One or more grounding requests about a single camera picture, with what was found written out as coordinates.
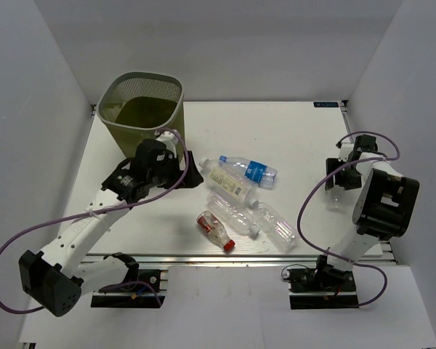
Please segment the cream label juice bottle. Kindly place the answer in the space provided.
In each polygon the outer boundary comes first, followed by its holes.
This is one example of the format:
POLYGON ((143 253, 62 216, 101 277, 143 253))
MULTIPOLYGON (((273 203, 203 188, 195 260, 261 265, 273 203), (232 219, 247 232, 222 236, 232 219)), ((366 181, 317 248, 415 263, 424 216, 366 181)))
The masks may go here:
POLYGON ((248 204, 254 197, 257 184, 236 172, 219 159, 202 158, 199 161, 206 185, 239 204, 248 204))

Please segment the red cap small bottle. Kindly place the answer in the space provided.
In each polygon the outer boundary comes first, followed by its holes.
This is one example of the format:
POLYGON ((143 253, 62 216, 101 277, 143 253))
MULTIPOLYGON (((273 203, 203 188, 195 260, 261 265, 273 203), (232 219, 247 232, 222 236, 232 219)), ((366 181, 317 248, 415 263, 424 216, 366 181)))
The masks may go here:
POLYGON ((196 222, 207 238, 224 252, 230 252, 235 247, 235 242, 228 236, 224 225, 209 210, 202 212, 196 222))

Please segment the clear ribbed plastic bottle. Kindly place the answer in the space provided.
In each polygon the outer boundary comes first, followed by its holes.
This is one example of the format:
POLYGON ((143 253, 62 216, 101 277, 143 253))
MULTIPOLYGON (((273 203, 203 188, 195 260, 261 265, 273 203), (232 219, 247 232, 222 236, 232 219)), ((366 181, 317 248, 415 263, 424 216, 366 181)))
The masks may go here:
POLYGON ((210 192, 206 201, 209 211, 228 224, 236 233, 253 240, 257 239, 260 227, 246 209, 231 204, 216 191, 210 192))

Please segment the blue label clear bottle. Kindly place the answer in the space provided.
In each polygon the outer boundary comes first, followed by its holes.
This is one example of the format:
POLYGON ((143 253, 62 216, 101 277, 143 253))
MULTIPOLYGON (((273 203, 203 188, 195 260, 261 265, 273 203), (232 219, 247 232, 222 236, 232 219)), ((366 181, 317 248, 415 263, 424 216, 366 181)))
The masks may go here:
POLYGON ((260 188, 271 190, 275 184, 278 171, 272 167, 241 157, 220 156, 219 160, 229 164, 236 172, 255 182, 260 188))

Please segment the clear bottle white cap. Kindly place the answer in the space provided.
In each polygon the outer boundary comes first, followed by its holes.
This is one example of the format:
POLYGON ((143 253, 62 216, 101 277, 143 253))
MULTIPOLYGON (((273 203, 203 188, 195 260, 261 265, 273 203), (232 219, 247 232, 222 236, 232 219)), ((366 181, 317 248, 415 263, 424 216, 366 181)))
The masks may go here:
POLYGON ((282 253, 288 253, 296 247, 294 228, 274 208, 263 201, 253 200, 250 210, 254 222, 282 253))

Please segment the clear plastic bottle blue cap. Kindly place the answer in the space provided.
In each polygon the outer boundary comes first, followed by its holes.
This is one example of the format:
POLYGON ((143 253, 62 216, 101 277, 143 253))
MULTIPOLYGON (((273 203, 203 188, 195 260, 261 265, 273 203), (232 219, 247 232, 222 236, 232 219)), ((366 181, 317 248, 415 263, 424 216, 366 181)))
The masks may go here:
POLYGON ((326 208, 332 212, 346 212, 345 189, 335 186, 333 189, 326 191, 326 208))

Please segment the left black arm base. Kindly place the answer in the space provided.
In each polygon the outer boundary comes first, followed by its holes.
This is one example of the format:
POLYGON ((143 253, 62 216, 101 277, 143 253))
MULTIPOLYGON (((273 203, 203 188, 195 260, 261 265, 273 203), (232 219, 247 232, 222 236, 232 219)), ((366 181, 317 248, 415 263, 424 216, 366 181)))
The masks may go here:
POLYGON ((139 269, 137 280, 141 284, 130 284, 106 292, 93 292, 92 308, 159 309, 165 300, 168 270, 139 269))

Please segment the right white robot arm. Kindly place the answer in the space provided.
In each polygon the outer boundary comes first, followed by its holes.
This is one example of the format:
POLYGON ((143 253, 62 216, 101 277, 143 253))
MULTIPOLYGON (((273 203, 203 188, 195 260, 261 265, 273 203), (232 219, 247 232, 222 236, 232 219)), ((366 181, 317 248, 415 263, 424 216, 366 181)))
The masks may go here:
POLYGON ((326 174, 331 178, 325 191, 334 206, 341 206, 344 192, 361 192, 352 213, 353 227, 328 249, 329 254, 317 259, 313 279, 324 290, 346 281, 352 264, 371 247, 404 235, 419 193, 419 181, 394 170, 379 152, 377 134, 356 132, 355 136, 353 143, 340 140, 339 155, 326 159, 326 174))

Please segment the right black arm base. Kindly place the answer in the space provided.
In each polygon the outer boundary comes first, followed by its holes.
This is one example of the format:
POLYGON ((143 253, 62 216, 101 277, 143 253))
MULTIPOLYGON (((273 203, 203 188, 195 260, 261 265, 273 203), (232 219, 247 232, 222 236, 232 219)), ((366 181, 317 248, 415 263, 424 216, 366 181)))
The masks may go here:
POLYGON ((318 279, 316 269, 301 264, 283 268, 280 277, 288 283, 292 310, 333 310, 359 308, 357 287, 352 272, 343 279, 318 279))

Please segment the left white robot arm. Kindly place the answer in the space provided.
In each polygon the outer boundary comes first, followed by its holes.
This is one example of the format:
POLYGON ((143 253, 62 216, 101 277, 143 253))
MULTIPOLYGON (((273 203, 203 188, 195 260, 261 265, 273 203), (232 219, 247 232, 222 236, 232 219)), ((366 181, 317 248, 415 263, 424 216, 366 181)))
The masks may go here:
POLYGON ((25 293, 61 317, 90 292, 136 286, 152 289, 139 280, 139 265, 127 254, 110 254, 89 265, 81 262, 112 225, 147 199, 151 189, 161 188, 168 193, 175 188, 195 188, 203 182, 190 152, 185 154, 185 167, 180 166, 176 147, 183 143, 171 131, 143 140, 135 155, 120 162, 102 182, 82 217, 73 218, 55 240, 37 253, 25 252, 18 262, 25 293))

